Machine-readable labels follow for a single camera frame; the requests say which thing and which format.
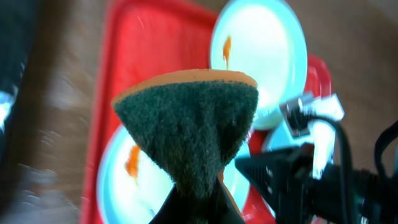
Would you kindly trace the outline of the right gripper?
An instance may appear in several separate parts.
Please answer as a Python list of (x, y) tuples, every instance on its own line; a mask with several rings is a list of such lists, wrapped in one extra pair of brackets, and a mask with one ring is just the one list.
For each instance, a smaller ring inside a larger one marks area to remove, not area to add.
[(341, 178), (328, 164), (310, 177), (314, 147), (304, 144), (235, 160), (235, 167), (275, 213), (277, 223), (397, 223), (397, 171), (390, 177), (355, 170)]

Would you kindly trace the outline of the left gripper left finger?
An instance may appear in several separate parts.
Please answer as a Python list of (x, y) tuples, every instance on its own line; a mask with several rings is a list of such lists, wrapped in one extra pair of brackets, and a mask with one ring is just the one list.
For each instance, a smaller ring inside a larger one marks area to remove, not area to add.
[(192, 203), (173, 187), (149, 224), (187, 224), (192, 216)]

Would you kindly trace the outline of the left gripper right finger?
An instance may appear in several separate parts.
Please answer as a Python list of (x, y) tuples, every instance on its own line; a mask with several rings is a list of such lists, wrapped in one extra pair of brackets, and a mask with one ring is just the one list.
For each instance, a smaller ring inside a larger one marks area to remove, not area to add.
[(217, 179), (211, 196), (211, 224), (244, 224), (220, 179)]

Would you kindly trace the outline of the green orange sponge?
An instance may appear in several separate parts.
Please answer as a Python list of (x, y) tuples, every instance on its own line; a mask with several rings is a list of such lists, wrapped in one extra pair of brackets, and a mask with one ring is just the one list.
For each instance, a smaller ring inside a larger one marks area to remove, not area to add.
[(138, 83), (112, 106), (140, 149), (191, 201), (188, 223), (211, 223), (216, 181), (248, 135), (258, 96), (245, 73), (195, 69)]

